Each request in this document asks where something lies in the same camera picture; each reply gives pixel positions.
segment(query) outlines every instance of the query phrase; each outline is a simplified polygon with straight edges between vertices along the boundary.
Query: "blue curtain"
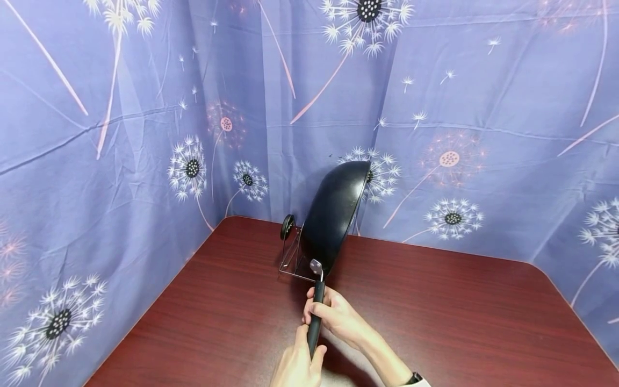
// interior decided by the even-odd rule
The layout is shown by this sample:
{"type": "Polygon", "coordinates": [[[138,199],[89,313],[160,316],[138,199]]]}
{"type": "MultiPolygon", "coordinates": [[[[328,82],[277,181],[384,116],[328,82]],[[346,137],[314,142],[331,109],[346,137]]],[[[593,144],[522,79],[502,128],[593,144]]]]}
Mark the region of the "blue curtain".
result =
{"type": "Polygon", "coordinates": [[[533,264],[619,365],[616,13],[0,0],[2,385],[80,386],[225,216],[349,160],[354,234],[533,264]]]}

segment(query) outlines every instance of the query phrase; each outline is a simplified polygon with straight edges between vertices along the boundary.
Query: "hand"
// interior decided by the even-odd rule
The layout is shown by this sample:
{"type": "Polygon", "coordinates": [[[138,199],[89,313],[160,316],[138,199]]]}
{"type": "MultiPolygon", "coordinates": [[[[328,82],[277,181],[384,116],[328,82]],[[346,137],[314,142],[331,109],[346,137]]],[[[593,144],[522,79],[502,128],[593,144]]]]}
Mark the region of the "hand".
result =
{"type": "Polygon", "coordinates": [[[295,344],[286,348],[275,368],[270,387],[320,387],[322,360],[327,347],[318,346],[310,359],[307,325],[297,328],[295,344]]]}
{"type": "Polygon", "coordinates": [[[307,297],[303,310],[305,323],[310,323],[310,313],[322,318],[325,328],[365,355],[385,386],[401,386],[410,380],[413,373],[408,366],[340,293],[325,287],[324,303],[319,303],[314,302],[314,288],[311,288],[307,297]]]}
{"type": "Polygon", "coordinates": [[[312,287],[309,289],[307,297],[308,300],[303,310],[304,323],[310,323],[310,313],[322,318],[322,324],[325,328],[356,350],[361,350],[363,341],[372,336],[372,327],[365,322],[340,293],[330,287],[325,287],[323,303],[314,302],[314,288],[312,287]]]}

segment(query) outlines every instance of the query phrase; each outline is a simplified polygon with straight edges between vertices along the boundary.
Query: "wire stand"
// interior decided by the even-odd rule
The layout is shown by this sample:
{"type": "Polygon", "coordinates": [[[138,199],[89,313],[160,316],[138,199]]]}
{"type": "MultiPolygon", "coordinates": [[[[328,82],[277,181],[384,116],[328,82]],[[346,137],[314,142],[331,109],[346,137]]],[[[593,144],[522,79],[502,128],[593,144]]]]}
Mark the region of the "wire stand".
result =
{"type": "Polygon", "coordinates": [[[310,270],[310,262],[301,251],[300,240],[302,232],[303,226],[297,226],[294,215],[289,214],[284,218],[279,235],[282,240],[282,260],[279,265],[279,271],[289,276],[316,282],[316,279],[313,278],[314,274],[310,270]],[[292,239],[287,246],[286,240],[290,237],[292,239]]]}

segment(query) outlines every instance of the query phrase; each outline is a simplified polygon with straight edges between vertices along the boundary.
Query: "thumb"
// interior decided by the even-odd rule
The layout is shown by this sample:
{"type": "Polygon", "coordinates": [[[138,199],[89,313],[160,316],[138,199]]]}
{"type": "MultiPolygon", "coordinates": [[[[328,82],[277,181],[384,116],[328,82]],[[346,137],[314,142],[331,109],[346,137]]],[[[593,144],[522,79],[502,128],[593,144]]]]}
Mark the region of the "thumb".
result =
{"type": "Polygon", "coordinates": [[[328,325],[333,325],[337,320],[337,312],[335,309],[328,307],[321,302],[314,302],[309,307],[309,312],[324,320],[328,325]]]}
{"type": "Polygon", "coordinates": [[[318,346],[318,348],[316,348],[314,357],[311,359],[311,366],[309,366],[312,371],[320,373],[322,370],[322,361],[324,360],[325,353],[327,353],[326,346],[318,346]]]}

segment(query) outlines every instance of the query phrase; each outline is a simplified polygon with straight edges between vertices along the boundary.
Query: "sleeve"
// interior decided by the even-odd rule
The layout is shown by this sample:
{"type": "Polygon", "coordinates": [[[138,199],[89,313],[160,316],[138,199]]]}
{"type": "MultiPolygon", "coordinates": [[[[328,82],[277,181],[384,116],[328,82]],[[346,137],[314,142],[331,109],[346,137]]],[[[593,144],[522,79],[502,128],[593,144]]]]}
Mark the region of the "sleeve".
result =
{"type": "Polygon", "coordinates": [[[409,380],[407,384],[401,387],[432,387],[430,384],[422,378],[417,372],[413,372],[413,377],[409,380]]]}
{"type": "Polygon", "coordinates": [[[413,384],[404,385],[402,387],[432,387],[427,380],[416,381],[413,384]]]}

